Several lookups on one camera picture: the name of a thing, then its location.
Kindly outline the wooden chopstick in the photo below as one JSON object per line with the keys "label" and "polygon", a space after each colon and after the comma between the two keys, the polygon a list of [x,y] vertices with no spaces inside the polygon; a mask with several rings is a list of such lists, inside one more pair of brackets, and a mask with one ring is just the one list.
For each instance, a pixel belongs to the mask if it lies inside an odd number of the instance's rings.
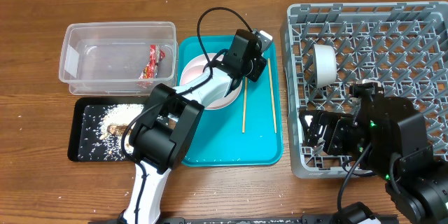
{"label": "wooden chopstick", "polygon": [[248,79],[244,78],[244,102],[242,115],[242,133],[246,132],[246,104],[247,104]]}
{"label": "wooden chopstick", "polygon": [[274,100],[274,88],[273,88],[273,80],[272,80],[272,67],[270,58],[267,59],[268,64],[268,74],[269,74],[269,89],[270,89],[270,97],[272,103],[272,117],[273,117],[273,126],[274,133],[277,133],[277,118],[276,118],[276,108],[275,108],[275,100]]}

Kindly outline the pink plate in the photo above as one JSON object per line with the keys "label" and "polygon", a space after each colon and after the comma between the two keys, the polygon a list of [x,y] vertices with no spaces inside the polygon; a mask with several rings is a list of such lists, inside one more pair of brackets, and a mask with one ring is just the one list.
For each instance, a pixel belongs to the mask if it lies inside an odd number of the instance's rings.
{"label": "pink plate", "polygon": [[[186,64],[186,66],[183,68],[181,78],[179,81],[179,85],[185,85],[186,83],[189,83],[190,81],[194,80],[198,76],[202,74],[202,70],[207,63],[207,60],[204,56],[204,54],[196,56],[193,58],[189,63]],[[233,91],[231,91],[230,94],[228,94],[226,97],[222,99],[218,99],[208,105],[205,109],[206,110],[218,110],[223,109],[226,106],[229,106],[233,101],[235,101],[241,90],[242,90],[243,84],[240,83],[239,87]]]}

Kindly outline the grey bowl with food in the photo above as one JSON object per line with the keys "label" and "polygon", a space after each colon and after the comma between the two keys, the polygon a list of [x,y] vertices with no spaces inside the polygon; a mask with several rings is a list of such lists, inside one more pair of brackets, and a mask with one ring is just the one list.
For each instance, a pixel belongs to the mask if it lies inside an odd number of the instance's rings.
{"label": "grey bowl with food", "polygon": [[316,87],[322,88],[333,84],[337,79],[337,62],[333,47],[314,44],[313,61]]}

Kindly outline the red snack wrapper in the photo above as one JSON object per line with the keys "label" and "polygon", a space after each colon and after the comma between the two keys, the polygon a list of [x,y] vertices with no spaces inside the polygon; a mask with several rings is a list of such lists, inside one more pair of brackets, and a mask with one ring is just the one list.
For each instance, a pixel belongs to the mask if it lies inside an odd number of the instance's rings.
{"label": "red snack wrapper", "polygon": [[147,65],[143,68],[140,74],[140,79],[155,78],[158,74],[158,68],[161,61],[165,58],[165,52],[160,45],[150,46],[150,57]]}

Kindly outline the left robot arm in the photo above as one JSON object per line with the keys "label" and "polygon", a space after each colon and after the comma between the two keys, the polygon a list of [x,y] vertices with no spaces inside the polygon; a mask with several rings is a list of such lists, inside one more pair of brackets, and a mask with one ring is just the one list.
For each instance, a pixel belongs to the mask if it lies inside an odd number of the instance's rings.
{"label": "left robot arm", "polygon": [[228,96],[248,78],[256,82],[267,65],[263,53],[273,38],[265,31],[236,31],[228,49],[207,60],[194,80],[176,87],[156,85],[143,111],[122,135],[133,147],[128,159],[136,177],[129,206],[118,223],[156,223],[170,172],[183,161],[204,109]]}

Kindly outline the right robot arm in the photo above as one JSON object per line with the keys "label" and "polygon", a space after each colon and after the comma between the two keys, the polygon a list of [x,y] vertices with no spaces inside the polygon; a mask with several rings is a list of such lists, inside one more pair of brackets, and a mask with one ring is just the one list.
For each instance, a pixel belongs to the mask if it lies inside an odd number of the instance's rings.
{"label": "right robot arm", "polygon": [[382,84],[359,80],[349,87],[357,112],[302,109],[304,144],[347,155],[354,167],[385,180],[385,189],[411,223],[447,222],[447,162],[428,142],[424,115],[405,97],[387,97]]}

